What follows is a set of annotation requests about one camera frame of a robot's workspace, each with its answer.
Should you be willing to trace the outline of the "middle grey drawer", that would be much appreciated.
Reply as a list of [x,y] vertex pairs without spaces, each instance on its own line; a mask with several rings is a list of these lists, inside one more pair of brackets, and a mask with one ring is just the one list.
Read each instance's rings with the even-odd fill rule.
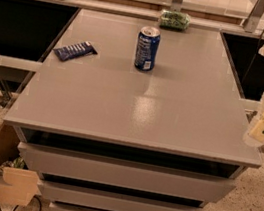
[[44,198],[105,211],[203,211],[202,208],[51,181],[39,181]]

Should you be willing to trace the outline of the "green chip bag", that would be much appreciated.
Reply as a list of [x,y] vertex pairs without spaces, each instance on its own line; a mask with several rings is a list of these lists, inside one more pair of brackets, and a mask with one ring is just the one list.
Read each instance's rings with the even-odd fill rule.
[[184,31],[189,27],[190,16],[177,11],[162,10],[159,26],[162,28]]

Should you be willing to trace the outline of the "grey drawer cabinet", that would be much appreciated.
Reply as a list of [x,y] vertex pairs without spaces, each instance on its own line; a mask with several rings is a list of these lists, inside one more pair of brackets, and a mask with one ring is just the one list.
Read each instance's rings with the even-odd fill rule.
[[[47,56],[5,117],[31,143],[235,181],[261,164],[218,32],[163,31],[155,67],[135,67],[144,20],[82,10],[60,39],[96,54]],[[202,208],[199,200],[34,171],[50,181]]]

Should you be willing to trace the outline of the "blue snack bar wrapper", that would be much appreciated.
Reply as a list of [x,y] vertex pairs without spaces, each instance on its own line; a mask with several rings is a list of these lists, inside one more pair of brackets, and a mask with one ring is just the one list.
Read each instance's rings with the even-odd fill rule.
[[54,49],[53,52],[61,62],[69,61],[74,58],[97,54],[90,42],[81,42],[77,44],[67,45]]

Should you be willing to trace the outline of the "brown cardboard box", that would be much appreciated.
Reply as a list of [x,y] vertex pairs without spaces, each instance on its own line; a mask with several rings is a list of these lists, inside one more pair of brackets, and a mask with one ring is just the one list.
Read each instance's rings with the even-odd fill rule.
[[18,158],[19,137],[12,127],[0,127],[0,203],[27,206],[38,191],[34,171],[11,168],[5,163]]

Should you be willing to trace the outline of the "top grey drawer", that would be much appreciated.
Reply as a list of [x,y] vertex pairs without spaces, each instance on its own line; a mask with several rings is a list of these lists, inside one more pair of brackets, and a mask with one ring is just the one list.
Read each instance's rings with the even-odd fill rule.
[[229,179],[37,144],[21,142],[18,149],[30,170],[81,181],[204,202],[218,202],[236,187]]

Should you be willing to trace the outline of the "blue pepsi can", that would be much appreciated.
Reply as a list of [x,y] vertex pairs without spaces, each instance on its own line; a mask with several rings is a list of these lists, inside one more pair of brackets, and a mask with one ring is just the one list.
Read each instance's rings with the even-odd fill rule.
[[136,68],[141,71],[149,71],[154,68],[160,36],[160,31],[156,27],[144,26],[141,28],[135,51],[134,64]]

